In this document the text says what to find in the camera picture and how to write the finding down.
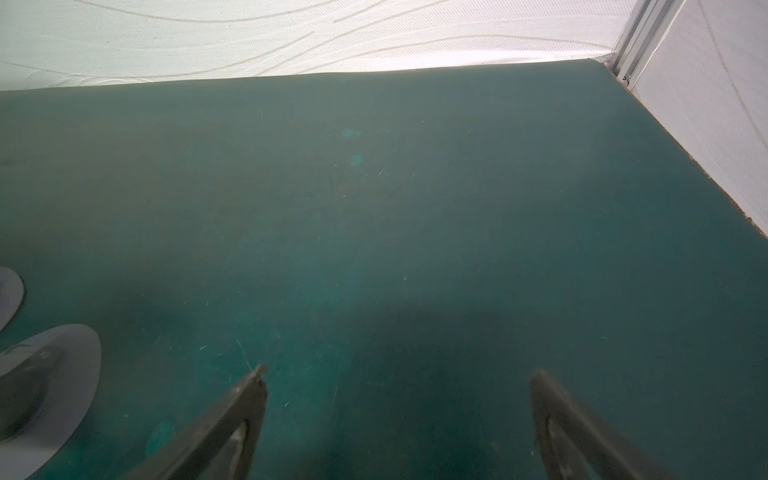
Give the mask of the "grey round phone stand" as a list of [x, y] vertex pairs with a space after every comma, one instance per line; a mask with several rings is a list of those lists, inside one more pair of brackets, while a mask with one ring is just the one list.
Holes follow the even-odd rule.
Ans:
[[1, 353], [1, 477], [26, 479], [84, 420], [99, 385], [101, 341], [83, 324], [58, 326]]

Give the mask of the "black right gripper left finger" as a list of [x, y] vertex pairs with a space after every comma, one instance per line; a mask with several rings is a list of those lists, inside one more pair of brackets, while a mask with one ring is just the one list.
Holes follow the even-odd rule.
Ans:
[[126, 479], [246, 479], [267, 400], [260, 364]]

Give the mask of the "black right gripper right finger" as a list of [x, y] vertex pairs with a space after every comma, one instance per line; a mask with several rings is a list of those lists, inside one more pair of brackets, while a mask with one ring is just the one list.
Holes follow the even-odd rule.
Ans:
[[548, 371], [535, 371], [529, 395], [535, 441], [549, 479], [675, 477]]

